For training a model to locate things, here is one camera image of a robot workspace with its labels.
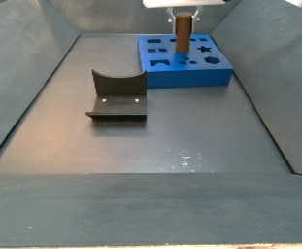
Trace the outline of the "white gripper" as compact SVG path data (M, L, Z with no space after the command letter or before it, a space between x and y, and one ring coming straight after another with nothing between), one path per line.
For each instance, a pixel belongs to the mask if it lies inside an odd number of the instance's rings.
M176 34L176 15L174 7L190 7L196 6L195 13L192 15L194 23L200 21L200 15L203 12L203 6L206 5L223 5L226 0L143 0L146 8L167 8L170 16L168 23L172 25L174 34Z

